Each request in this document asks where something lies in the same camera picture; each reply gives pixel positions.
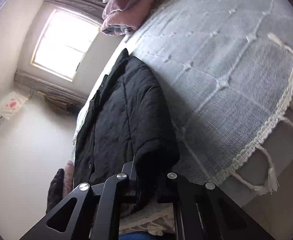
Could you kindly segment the black quilted jacket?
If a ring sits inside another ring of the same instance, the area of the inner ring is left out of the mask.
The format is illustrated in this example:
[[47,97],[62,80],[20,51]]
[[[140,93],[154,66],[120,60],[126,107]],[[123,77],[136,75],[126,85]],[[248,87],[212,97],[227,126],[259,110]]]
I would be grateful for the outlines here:
[[180,154],[167,102],[151,69],[122,50],[89,103],[76,137],[74,181],[96,185],[133,162],[138,200],[123,204],[121,216],[148,205],[161,177]]

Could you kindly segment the floral pink pillow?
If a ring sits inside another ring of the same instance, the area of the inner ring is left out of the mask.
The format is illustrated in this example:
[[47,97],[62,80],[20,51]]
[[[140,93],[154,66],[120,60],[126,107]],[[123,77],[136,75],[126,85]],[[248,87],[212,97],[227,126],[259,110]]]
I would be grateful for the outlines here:
[[74,163],[69,160],[64,167],[62,197],[65,198],[72,190],[74,183]]

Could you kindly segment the dark fuzzy garment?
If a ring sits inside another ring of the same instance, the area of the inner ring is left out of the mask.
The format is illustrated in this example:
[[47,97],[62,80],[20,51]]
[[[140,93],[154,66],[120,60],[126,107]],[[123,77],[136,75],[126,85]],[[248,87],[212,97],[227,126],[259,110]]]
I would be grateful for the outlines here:
[[50,183],[47,196],[46,213],[52,210],[62,200],[64,175],[64,169],[59,168]]

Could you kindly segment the brown clutter under window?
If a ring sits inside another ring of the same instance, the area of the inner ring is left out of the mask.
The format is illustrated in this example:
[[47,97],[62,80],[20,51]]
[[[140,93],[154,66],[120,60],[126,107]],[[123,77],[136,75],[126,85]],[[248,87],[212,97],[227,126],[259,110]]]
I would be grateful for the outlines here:
[[40,91],[38,91],[38,94],[43,96],[48,106],[57,114],[78,115],[81,110],[80,102],[76,100],[55,94],[45,94]]

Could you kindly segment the white box with red print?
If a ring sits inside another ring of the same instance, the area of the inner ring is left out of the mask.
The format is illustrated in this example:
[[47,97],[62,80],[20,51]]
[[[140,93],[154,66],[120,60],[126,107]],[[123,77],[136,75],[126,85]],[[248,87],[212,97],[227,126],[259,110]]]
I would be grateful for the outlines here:
[[16,91],[12,91],[2,98],[0,101],[0,124],[5,120],[10,120],[28,100],[27,96]]

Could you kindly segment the bright window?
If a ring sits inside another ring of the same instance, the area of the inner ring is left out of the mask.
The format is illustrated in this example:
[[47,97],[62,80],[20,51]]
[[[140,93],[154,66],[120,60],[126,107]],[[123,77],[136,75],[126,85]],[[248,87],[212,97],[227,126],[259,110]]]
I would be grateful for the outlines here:
[[93,20],[66,9],[54,9],[36,42],[31,64],[72,82],[99,34]]

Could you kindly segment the white grid-pattern bedspread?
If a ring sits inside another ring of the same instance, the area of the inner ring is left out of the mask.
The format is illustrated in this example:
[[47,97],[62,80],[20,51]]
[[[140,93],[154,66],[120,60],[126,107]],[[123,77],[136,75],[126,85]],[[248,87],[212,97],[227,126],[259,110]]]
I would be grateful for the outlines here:
[[[240,206],[277,192],[293,160],[288,0],[166,0],[102,71],[79,113],[75,142],[124,49],[151,69],[165,96],[180,154],[169,172],[215,183]],[[140,229],[152,206],[124,217],[120,231]]]

